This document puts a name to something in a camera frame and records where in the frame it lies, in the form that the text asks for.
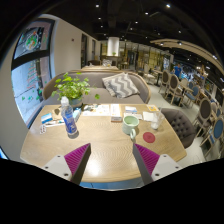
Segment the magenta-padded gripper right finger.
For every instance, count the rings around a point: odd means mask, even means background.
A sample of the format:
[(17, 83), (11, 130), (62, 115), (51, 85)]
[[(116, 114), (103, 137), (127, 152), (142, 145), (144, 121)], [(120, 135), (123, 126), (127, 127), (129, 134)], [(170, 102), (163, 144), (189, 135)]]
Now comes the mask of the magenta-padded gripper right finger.
[(133, 144), (133, 155), (145, 185), (182, 169), (169, 155), (158, 155), (136, 143)]

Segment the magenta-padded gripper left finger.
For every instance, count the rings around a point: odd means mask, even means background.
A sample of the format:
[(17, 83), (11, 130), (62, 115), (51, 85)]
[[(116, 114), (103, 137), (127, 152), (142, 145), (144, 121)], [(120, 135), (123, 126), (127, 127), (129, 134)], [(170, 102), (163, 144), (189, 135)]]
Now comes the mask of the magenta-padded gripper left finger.
[(91, 144), (87, 143), (66, 155), (56, 155), (42, 169), (79, 185), (91, 155)]

